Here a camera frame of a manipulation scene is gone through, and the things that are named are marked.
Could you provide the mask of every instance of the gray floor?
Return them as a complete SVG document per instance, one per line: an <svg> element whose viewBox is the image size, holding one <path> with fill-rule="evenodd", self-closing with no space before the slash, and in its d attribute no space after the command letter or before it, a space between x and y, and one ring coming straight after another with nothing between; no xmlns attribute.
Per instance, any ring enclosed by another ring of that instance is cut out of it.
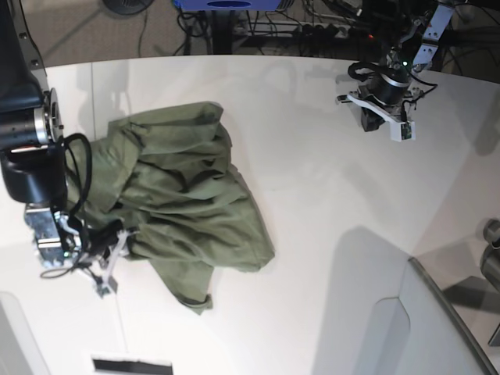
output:
<svg viewBox="0 0 500 375"><path fill-rule="evenodd" d="M23 5L46 66L168 56L184 41L170 0L155 0L147 12L129 17L111 13L101 0L23 0ZM326 12L320 0L316 0L315 7L318 12ZM460 8L467 11L465 18L471 21L464 24L456 17L455 28L493 24L480 9ZM311 21L300 0L295 1L288 14L298 20ZM144 36L139 43L143 28ZM193 54L204 53L202 41L195 40ZM494 53L500 60L499 51ZM486 51L465 56L460 59L460 66L465 76L500 83L500 69ZM459 73L453 63L445 71Z"/></svg>

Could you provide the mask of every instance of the cable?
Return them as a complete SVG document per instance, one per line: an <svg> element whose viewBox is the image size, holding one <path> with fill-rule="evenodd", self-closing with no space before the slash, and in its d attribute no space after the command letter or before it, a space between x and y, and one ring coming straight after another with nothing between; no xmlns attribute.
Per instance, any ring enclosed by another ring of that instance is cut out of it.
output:
<svg viewBox="0 0 500 375"><path fill-rule="evenodd" d="M70 210L70 216L75 216L78 213L78 211L80 211L81 207L87 201L88 194L91 190L91 185L92 185L92 147L87 137L85 137L83 134L80 133L72 134L66 138L65 148L68 149L71 143L76 140L81 141L84 145L86 171L85 171L85 183L81 190L80 198L78 199L77 204Z"/></svg>
<svg viewBox="0 0 500 375"><path fill-rule="evenodd" d="M288 18L289 20L294 21L295 23L297 23L297 24L298 24L298 26L299 26L300 28L302 28L302 24L301 24L299 21L297 21L295 18L290 17L287 13L285 13L285 12L281 12L281 11L279 11L279 10L277 10L275 13L281 14L283 17Z"/></svg>
<svg viewBox="0 0 500 375"><path fill-rule="evenodd" d="M248 19L248 29L250 29L250 34L252 34L252 36L254 37L255 36L255 28L252 28L252 20L250 19L250 12L247 10L247 19ZM260 53L262 53L262 55L266 55L263 51L263 49L259 46L257 46L257 49L259 50Z"/></svg>
<svg viewBox="0 0 500 375"><path fill-rule="evenodd" d="M316 13L316 10L314 10L314 0L311 1L311 8L312 8L312 25L314 26L314 13Z"/></svg>
<svg viewBox="0 0 500 375"><path fill-rule="evenodd" d="M205 12L184 12L182 8L177 8L177 26L184 32L186 39L184 43L174 52L177 55L179 51L184 48L184 55L191 54L191 38L203 38L206 43L206 51L208 55L213 53L212 43L209 36L209 21ZM195 28L198 27L199 32L195 33Z"/></svg>
<svg viewBox="0 0 500 375"><path fill-rule="evenodd" d="M497 62L496 61L496 58L493 56L493 52L489 49L489 48L475 48L475 49L470 49L469 51L465 51L463 53L461 53L460 55L457 55L455 58L458 60L464 56L467 56L467 55L470 55L471 53L474 53L474 52L477 52L477 51L487 51L490 53L490 56L491 58L493 59L495 65L498 67L500 65L500 62ZM443 66L441 67L441 70L447 66L449 63L455 61L454 59L450 59L448 61L446 61Z"/></svg>
<svg viewBox="0 0 500 375"><path fill-rule="evenodd" d="M270 26L271 26L271 31L273 30L273 27L274 27L274 32L276 34L276 36L278 36L278 27L276 26L276 24L270 19L269 17L269 11L267 12L264 12L264 15L266 16L267 20L269 21L270 23Z"/></svg>
<svg viewBox="0 0 500 375"><path fill-rule="evenodd" d="M489 12L488 12L485 8L483 8L482 6L480 6L480 5L476 5L476 4L471 4L471 3L469 3L469 2L464 2L464 3L461 3L461 4L455 4L455 5L454 5L454 8L456 8L457 6L462 6L462 5L471 5L471 6L475 6L476 8L481 9L481 10L482 10L482 11L483 11L483 12L484 12L484 13L485 13L488 17L490 17L490 18L493 20L493 22L495 22L497 25L499 25L499 26L500 26L500 22L499 22L496 18L494 18L494 17L491 15L491 13L489 13Z"/></svg>
<svg viewBox="0 0 500 375"><path fill-rule="evenodd" d="M406 100L403 100L403 102L401 103L401 113L402 113L402 118L406 118L406 109L405 109L405 104L414 104L416 106L416 103L422 99L422 98L425 98L428 94L430 94L432 91L434 91L436 88L438 88L438 84L432 84L431 82L426 82L425 80L421 80L420 78L418 78L416 75L414 75L410 69L406 68L406 70L408 71L408 74L410 75L410 77L414 80L416 80L418 83L420 84L423 84L425 86L430 86L430 89L427 90L427 91L421 91L419 96L417 96L416 98L414 99L406 99Z"/></svg>
<svg viewBox="0 0 500 375"><path fill-rule="evenodd" d="M42 273L40 273L40 278L42 279L59 279L60 277L63 277L67 275L68 273L71 272L71 268L53 268L51 270L46 270ZM57 273L54 276L51 276L51 273L58 272L60 271L61 273Z"/></svg>
<svg viewBox="0 0 500 375"><path fill-rule="evenodd" d="M463 76L463 70L462 67L460 66L459 60L455 57L455 55L453 55L452 50L450 48L448 48L448 53L452 57L453 61L455 61L456 67L459 68L460 75Z"/></svg>
<svg viewBox="0 0 500 375"><path fill-rule="evenodd" d="M137 56L139 58L142 57L142 38L144 37L144 33L146 31L146 27L148 26L148 15L149 15L149 9L146 9L145 14L144 14L144 23L142 25L142 31L141 35L139 35L139 42L137 43Z"/></svg>
<svg viewBox="0 0 500 375"><path fill-rule="evenodd" d="M255 15L255 21L253 23L253 31L255 33L255 29L257 28L257 21L259 20L259 11L257 11L257 14Z"/></svg>
<svg viewBox="0 0 500 375"><path fill-rule="evenodd" d="M66 172L70 175L70 177L75 180L75 184L77 185L78 189L78 194L81 197L81 192L82 192L82 186L81 186L81 175L80 175L80 169L78 168L77 164L77 158L75 158L75 154L71 147L67 145L66 150L70 152L71 159L73 160L73 165L75 165L75 173L68 167L66 163Z"/></svg>

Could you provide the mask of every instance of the crumpled fabric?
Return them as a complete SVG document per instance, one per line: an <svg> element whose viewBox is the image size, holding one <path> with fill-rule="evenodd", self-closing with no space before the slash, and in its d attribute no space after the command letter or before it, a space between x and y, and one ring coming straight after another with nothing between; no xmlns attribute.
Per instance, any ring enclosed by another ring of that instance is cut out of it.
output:
<svg viewBox="0 0 500 375"><path fill-rule="evenodd" d="M256 272L274 257L259 210L230 163L222 113L209 102L143 112L111 122L106 138L92 143L87 222L98 229L120 219L138 228L130 259L147 259L197 313L213 307L214 267ZM71 147L84 171L82 145ZM75 202L77 185L68 188Z"/></svg>

